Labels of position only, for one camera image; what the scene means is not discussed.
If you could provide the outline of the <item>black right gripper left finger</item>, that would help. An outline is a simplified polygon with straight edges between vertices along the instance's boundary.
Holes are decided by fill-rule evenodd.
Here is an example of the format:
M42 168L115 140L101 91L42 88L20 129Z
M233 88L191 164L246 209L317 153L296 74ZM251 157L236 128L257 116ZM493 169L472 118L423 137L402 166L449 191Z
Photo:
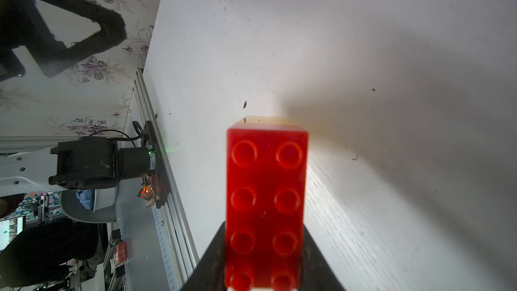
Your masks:
M222 222L195 270L183 284L181 291L224 291L225 286L225 230Z

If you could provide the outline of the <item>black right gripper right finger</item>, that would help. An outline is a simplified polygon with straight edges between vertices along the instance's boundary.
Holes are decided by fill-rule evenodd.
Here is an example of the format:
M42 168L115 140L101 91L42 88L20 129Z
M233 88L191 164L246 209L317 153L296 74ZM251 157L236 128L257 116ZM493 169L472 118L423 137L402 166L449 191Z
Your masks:
M306 226L301 248L301 291L345 291Z

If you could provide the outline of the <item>red long lego brick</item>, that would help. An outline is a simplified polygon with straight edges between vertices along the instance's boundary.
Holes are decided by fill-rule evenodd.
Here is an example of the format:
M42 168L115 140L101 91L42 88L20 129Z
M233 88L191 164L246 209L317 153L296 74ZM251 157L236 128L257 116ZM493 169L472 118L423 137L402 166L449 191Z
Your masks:
M300 285L309 134L281 117L246 116L227 130L225 285Z

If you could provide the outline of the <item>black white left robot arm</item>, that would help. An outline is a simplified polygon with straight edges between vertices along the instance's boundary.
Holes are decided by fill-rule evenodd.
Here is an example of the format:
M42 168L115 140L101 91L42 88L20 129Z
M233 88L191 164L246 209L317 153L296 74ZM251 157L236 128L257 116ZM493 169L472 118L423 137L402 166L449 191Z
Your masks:
M1 155L119 136L159 4L1 0Z

